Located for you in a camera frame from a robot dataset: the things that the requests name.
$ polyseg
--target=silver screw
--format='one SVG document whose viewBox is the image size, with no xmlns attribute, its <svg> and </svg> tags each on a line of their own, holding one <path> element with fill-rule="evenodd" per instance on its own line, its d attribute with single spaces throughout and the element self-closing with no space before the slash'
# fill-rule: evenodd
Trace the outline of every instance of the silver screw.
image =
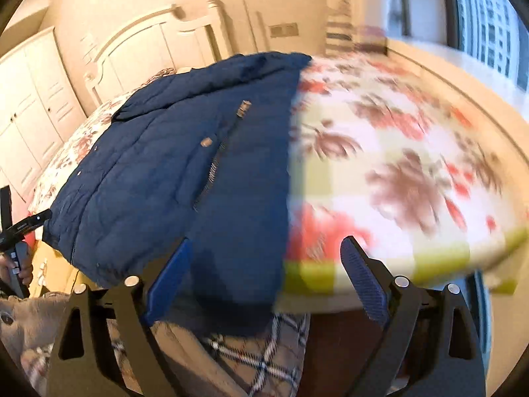
<svg viewBox="0 0 529 397">
<path fill-rule="evenodd" d="M 409 285 L 409 280 L 404 276 L 397 276 L 395 278 L 395 285 L 400 286 L 401 288 L 406 288 Z"/>
<path fill-rule="evenodd" d="M 76 293 L 76 294 L 83 294 L 85 291 L 86 291 L 86 284 L 77 285 L 73 289 L 73 292 Z"/>
<path fill-rule="evenodd" d="M 138 278 L 137 276 L 129 276 L 128 278 L 125 279 L 125 286 L 136 286 L 140 283 L 140 278 Z"/>
<path fill-rule="evenodd" d="M 461 292 L 459 286 L 456 284 L 448 284 L 448 291 L 450 291 L 452 294 L 459 294 Z"/>
</svg>

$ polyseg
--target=dark floor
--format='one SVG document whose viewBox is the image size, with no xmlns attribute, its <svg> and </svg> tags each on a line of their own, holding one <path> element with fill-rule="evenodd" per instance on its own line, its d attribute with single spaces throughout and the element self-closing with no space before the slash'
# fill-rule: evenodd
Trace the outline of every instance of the dark floor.
<svg viewBox="0 0 529 397">
<path fill-rule="evenodd" d="M 363 310 L 312 315 L 297 397 L 343 397 L 381 336 Z"/>
</svg>

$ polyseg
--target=human hand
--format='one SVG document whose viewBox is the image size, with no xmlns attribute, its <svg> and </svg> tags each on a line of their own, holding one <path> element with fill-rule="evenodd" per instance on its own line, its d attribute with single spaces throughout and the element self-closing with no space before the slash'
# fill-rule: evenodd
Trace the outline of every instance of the human hand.
<svg viewBox="0 0 529 397">
<path fill-rule="evenodd" d="M 15 263 L 6 254 L 0 254 L 0 279 L 11 284 L 10 269 L 15 268 Z M 31 259 L 26 258 L 20 264 L 19 278 L 25 286 L 29 286 L 33 281 L 33 265 Z"/>
</svg>

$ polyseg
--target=white wardrobe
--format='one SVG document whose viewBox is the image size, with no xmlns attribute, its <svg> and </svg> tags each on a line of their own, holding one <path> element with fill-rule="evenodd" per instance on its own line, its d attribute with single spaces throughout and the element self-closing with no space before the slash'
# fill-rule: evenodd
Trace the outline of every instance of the white wardrobe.
<svg viewBox="0 0 529 397">
<path fill-rule="evenodd" d="M 86 116 L 71 87 L 54 28 L 30 37 L 0 59 L 0 185 L 16 204 Z"/>
</svg>

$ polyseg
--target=blue gripper pad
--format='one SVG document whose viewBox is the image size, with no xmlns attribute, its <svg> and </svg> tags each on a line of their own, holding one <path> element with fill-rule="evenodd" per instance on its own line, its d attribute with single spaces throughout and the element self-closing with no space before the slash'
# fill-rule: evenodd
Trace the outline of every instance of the blue gripper pad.
<svg viewBox="0 0 529 397">
<path fill-rule="evenodd" d="M 142 317 L 146 325 L 151 327 L 166 314 L 190 264 L 191 245 L 188 239 L 184 239 L 147 293 Z"/>
<path fill-rule="evenodd" d="M 389 321 L 386 294 L 349 239 L 342 241 L 340 257 L 367 316 L 384 328 Z"/>
</svg>

